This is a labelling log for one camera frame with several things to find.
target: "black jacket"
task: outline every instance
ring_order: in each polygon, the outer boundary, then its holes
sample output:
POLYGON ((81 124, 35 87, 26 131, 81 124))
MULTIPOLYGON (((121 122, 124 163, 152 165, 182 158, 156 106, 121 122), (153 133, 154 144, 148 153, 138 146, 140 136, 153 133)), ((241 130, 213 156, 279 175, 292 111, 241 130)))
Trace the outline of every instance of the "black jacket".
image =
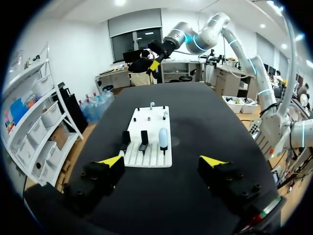
POLYGON ((148 68, 151 66, 153 60, 149 60, 147 58, 139 58, 135 60, 128 68, 129 72, 141 73, 146 72, 148 68))

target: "window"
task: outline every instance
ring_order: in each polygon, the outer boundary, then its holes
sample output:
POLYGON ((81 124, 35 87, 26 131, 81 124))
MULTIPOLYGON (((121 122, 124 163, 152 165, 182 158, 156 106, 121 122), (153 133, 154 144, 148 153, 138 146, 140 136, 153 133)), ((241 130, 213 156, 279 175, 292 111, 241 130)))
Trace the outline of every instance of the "window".
POLYGON ((160 28, 148 28, 137 31, 137 43, 139 50, 146 49, 147 45, 153 40, 161 42, 160 28))
POLYGON ((112 37, 112 48, 115 62, 123 61, 123 53, 134 50, 133 33, 124 33, 112 37))
POLYGON ((125 52, 148 48, 148 43, 153 40, 162 41, 161 28, 148 28, 112 37, 114 62, 123 61, 125 52))

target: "cable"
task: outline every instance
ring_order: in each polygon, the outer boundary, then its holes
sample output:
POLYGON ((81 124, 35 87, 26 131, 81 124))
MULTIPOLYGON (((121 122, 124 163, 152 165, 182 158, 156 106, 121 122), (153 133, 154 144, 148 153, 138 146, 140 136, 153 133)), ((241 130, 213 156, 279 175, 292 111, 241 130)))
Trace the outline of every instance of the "cable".
POLYGON ((282 155, 282 157, 279 159, 278 163, 276 163, 276 165, 274 167, 272 167, 272 169, 275 169, 278 164, 280 163, 280 161, 283 159, 284 155, 285 155, 286 152, 284 152, 284 154, 282 155))
MULTIPOLYGON (((223 37, 223 42, 224 42, 224 59, 226 59, 226 47, 225 47, 225 38, 224 38, 224 37, 223 37)), ((230 68, 228 67, 226 61, 225 61, 225 64, 226 64, 228 70, 230 71, 230 73, 231 73, 233 76, 235 76, 235 77, 237 77, 237 78, 240 78, 240 79, 246 78, 246 77, 251 77, 250 75, 247 75, 247 76, 244 76, 244 77, 237 76, 237 75, 235 75, 235 74, 233 73, 232 70, 230 70, 230 68)))
POLYGON ((268 110, 270 110, 273 107, 277 107, 278 105, 279 105, 278 103, 273 103, 273 104, 269 105, 266 109, 264 109, 263 111, 260 112, 260 118, 263 116, 263 114, 265 112, 267 112, 268 110))
POLYGON ((199 11, 199 17, 198 17, 198 31, 200 31, 200 24, 199 24, 199 21, 200 21, 200 16, 201 16, 201 11, 207 9, 208 7, 210 6, 213 6, 215 3, 217 3, 219 0, 216 0, 215 2, 209 4, 208 6, 202 8, 200 11, 199 11))

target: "ceiling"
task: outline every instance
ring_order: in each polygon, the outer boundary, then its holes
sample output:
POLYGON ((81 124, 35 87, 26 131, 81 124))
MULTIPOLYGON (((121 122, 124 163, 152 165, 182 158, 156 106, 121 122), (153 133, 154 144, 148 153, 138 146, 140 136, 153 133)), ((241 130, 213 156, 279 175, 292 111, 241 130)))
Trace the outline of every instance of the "ceiling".
MULTIPOLYGON (((58 18, 88 23, 101 23, 126 13, 152 9, 170 8, 177 10, 223 11, 238 24, 261 34, 277 48, 282 44, 289 45, 283 18, 274 12, 266 1, 253 0, 125 0, 123 6, 116 6, 115 0, 53 0, 43 10, 42 17, 58 18)), ((303 41, 297 42, 298 63, 310 59, 303 41)), ((290 58, 290 46, 281 51, 290 58)))

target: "yellow tape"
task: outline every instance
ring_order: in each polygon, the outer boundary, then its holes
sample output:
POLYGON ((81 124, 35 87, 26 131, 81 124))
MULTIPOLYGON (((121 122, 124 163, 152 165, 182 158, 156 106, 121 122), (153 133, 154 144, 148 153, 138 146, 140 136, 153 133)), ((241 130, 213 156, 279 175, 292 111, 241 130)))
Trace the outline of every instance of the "yellow tape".
POLYGON ((154 60, 153 63, 151 64, 151 66, 150 66, 150 69, 151 69, 152 71, 154 71, 154 70, 157 69, 157 67, 158 67, 159 65, 160 65, 160 63, 159 63, 158 61, 154 60))
POLYGON ((208 158, 206 156, 200 156, 200 157, 203 158, 213 168, 214 168, 214 166, 216 166, 218 164, 225 164, 225 162, 221 162, 221 161, 213 159, 213 158, 208 158))
POLYGON ((116 156, 116 157, 113 157, 113 158, 109 158, 109 159, 105 159, 103 161, 100 161, 100 162, 97 162, 97 163, 105 163, 105 164, 108 164, 111 168, 111 166, 113 166, 122 156, 119 155, 119 156, 116 156))

